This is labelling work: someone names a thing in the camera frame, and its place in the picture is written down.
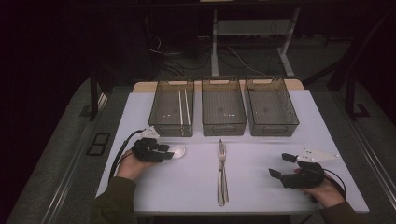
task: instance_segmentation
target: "person's left hand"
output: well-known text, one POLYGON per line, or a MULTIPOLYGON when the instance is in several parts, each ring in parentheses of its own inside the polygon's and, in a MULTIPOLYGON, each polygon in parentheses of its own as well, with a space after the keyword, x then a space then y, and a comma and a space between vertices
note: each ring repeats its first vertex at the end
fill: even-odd
POLYGON ((131 149, 126 150, 121 157, 120 167, 116 176, 136 180, 144 170, 157 164, 157 162, 140 161, 131 149))

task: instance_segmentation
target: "dark sleeve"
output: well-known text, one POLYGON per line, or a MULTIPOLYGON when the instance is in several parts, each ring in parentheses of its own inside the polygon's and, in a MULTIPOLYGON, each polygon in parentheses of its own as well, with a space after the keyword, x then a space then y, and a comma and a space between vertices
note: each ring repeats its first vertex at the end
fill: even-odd
POLYGON ((357 214, 348 202, 320 210, 326 224, 364 224, 365 221, 357 214))
POLYGON ((129 179, 113 177, 106 191, 94 200, 90 223, 137 223, 133 204, 135 187, 129 179))

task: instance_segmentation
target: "human hand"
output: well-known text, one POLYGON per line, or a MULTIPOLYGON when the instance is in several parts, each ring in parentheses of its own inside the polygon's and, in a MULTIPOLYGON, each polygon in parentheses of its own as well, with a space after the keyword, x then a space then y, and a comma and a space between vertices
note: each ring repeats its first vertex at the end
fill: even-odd
POLYGON ((126 150, 121 157, 120 167, 116 176, 124 177, 130 180, 136 180, 144 170, 157 164, 157 162, 140 161, 131 149, 126 150))
POLYGON ((338 191, 337 187, 332 184, 328 179, 324 179, 319 186, 312 189, 300 190, 304 193, 314 196, 324 208, 332 207, 345 201, 344 197, 338 191))

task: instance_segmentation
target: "transparent plastic bin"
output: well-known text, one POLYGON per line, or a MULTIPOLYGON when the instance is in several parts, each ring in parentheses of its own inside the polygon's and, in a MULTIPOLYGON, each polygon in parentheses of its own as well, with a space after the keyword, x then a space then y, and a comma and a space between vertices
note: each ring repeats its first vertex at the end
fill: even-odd
POLYGON ((252 136, 292 136, 300 124, 283 78, 247 77, 245 102, 252 136))
POLYGON ((158 81, 148 125, 160 136, 192 137, 194 80, 167 77, 158 81))
POLYGON ((237 77, 203 78, 202 109, 204 136, 244 134, 248 120, 237 77))

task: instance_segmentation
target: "white table surface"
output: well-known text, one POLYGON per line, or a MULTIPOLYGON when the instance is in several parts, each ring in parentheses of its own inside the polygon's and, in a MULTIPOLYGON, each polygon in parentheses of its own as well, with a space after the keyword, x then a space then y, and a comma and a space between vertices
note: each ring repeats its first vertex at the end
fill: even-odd
MULTIPOLYGON (((160 144, 184 145, 186 154, 149 168, 136 181, 134 208, 138 215, 177 214, 302 214, 319 209, 297 189, 284 189, 268 168, 292 174, 297 163, 283 161, 282 153, 298 155, 306 147, 338 154, 338 149, 309 91, 290 91, 300 121, 292 137, 253 137, 248 125, 243 136, 204 137, 201 93, 195 93, 193 137, 164 137, 160 144), (218 204, 219 139, 227 148, 227 183, 230 201, 218 204)), ((147 128, 153 92, 131 93, 104 170, 97 195, 107 186, 109 171, 124 140, 147 128)), ((137 135, 127 148, 132 147, 137 135)), ((337 173, 346 183, 346 199, 357 212, 368 212, 344 161, 324 161, 323 168, 337 173)))

